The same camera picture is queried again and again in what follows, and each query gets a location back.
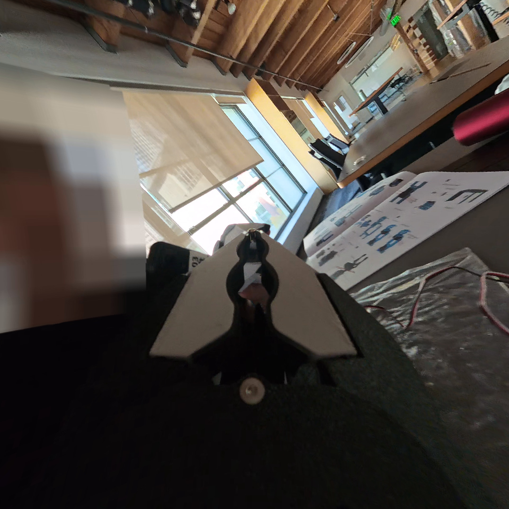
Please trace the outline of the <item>person's left hand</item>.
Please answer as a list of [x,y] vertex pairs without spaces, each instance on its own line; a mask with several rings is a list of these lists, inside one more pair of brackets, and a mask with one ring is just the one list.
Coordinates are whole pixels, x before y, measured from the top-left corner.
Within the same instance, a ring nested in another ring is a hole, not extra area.
[[252,307],[259,306],[265,313],[270,301],[267,289],[261,283],[251,283],[239,292],[239,296],[250,302]]

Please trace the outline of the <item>beige roller blind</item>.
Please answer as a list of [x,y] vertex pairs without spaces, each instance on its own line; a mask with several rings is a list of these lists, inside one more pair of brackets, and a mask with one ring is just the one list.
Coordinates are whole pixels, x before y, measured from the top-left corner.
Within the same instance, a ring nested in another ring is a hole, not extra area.
[[211,95],[123,92],[139,177],[169,211],[263,162]]

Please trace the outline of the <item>open instruction manual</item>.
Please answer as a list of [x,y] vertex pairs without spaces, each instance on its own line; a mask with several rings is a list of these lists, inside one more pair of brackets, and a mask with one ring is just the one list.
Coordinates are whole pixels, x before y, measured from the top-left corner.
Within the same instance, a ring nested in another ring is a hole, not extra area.
[[351,289],[507,187],[507,171],[399,172],[319,223],[306,263]]

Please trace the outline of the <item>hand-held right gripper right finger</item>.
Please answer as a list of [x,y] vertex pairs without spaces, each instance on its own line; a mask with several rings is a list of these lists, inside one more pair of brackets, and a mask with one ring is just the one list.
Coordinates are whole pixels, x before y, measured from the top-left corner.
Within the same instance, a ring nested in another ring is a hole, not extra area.
[[358,356],[317,273],[265,233],[256,233],[256,283],[270,295],[256,307],[256,374],[284,383],[307,364]]

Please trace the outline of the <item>window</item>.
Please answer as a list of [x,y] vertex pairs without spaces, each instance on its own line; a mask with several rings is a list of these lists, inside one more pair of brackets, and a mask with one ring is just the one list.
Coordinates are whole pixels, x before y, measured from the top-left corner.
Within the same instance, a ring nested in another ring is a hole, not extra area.
[[266,223],[269,235],[285,239],[288,225],[307,191],[279,154],[269,145],[259,123],[253,123],[239,105],[221,107],[229,122],[253,147],[262,162],[230,180],[174,204],[177,184],[168,170],[148,171],[139,166],[143,190],[146,250],[158,241],[212,254],[224,229],[234,223]]

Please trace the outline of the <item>long wooden table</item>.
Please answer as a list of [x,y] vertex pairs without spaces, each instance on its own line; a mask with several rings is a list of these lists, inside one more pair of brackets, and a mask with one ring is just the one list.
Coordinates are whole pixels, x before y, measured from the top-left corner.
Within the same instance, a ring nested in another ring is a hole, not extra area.
[[508,60],[455,64],[400,102],[353,143],[340,174],[343,188],[374,169],[448,114],[492,86],[508,73]]

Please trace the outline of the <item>red metal cylinder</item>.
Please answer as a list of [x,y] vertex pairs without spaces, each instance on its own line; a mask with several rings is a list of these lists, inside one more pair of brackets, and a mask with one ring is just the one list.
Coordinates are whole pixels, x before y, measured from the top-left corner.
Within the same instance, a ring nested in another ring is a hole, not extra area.
[[508,131],[508,89],[460,113],[453,123],[455,140],[464,145],[486,141]]

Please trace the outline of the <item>person's black clothed torso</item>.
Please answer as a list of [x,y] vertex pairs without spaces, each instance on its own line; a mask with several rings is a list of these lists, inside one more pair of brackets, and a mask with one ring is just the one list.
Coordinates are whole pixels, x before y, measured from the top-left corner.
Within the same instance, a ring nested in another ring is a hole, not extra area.
[[1,334],[1,508],[160,508],[153,329],[114,315]]

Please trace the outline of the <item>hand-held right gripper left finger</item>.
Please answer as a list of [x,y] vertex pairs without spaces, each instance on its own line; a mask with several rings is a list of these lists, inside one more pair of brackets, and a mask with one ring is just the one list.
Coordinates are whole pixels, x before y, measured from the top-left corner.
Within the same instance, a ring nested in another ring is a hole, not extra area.
[[187,275],[163,288],[150,288],[163,311],[150,358],[193,363],[220,380],[235,381],[249,371],[251,326],[245,317],[244,265],[255,235],[241,234]]

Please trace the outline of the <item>wooden storage shelves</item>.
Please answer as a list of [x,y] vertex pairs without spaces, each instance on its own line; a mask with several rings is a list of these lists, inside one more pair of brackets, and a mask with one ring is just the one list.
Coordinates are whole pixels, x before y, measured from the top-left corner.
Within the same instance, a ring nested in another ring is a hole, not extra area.
[[426,69],[442,69],[508,36],[508,1],[425,1],[402,29]]

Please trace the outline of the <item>clear plastic bag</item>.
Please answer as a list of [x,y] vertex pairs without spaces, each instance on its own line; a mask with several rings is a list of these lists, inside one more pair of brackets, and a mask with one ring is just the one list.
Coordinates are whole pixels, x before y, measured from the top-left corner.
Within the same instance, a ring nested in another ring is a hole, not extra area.
[[465,247],[349,293],[411,359],[449,438],[508,508],[508,335],[479,307],[487,271]]

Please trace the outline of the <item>small wooden table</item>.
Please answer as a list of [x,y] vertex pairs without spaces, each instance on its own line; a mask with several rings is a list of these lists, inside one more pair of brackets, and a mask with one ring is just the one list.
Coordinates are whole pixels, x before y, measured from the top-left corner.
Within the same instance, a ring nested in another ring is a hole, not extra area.
[[393,73],[390,78],[385,80],[385,82],[379,86],[376,90],[374,90],[364,101],[360,103],[355,109],[353,109],[352,113],[349,114],[349,117],[352,117],[353,115],[356,115],[359,113],[362,109],[368,107],[372,103],[374,103],[379,112],[384,116],[388,113],[388,109],[383,104],[382,100],[380,99],[380,95],[385,92],[385,90],[390,86],[390,84],[393,82],[393,80],[396,78],[396,76],[399,75],[399,73],[403,70],[403,67],[398,68],[398,70]]

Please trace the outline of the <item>black office chair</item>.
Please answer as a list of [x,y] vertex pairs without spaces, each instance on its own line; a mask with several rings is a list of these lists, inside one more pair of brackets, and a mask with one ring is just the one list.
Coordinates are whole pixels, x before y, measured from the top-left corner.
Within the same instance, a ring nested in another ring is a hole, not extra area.
[[325,138],[308,143],[308,146],[309,154],[328,167],[334,174],[335,180],[339,181],[347,156],[344,150],[348,152],[350,144],[329,134]]

